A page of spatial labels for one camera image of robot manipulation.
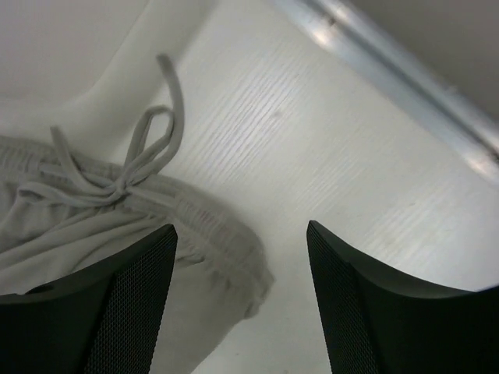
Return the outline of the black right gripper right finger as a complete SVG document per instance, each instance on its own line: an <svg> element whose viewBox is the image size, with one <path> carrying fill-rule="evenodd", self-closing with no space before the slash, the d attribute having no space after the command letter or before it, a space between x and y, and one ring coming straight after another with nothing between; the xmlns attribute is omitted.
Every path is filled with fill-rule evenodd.
<svg viewBox="0 0 499 374"><path fill-rule="evenodd" d="M332 372L497 372L497 287L465 291L411 276L316 221L306 241Z"/></svg>

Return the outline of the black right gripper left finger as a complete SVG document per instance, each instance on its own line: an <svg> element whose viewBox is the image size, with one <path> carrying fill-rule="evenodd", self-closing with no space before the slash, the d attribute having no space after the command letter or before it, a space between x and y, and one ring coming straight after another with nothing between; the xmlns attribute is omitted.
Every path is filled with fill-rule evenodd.
<svg viewBox="0 0 499 374"><path fill-rule="evenodd" d="M170 224L91 266L1 297L3 373L147 373L171 282Z"/></svg>

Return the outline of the grey trousers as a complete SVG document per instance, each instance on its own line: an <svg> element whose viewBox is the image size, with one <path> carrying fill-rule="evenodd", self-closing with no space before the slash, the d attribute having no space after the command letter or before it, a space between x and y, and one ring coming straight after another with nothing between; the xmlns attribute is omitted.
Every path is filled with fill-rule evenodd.
<svg viewBox="0 0 499 374"><path fill-rule="evenodd" d="M102 93L149 90L164 79L169 104L149 107L121 164L74 148L59 127L51 144L1 138L1 297L68 276L170 224L175 262L147 373L191 373L273 284L257 235L218 201L163 169L181 146L185 105L171 53L212 2L152 1L104 74Z"/></svg>

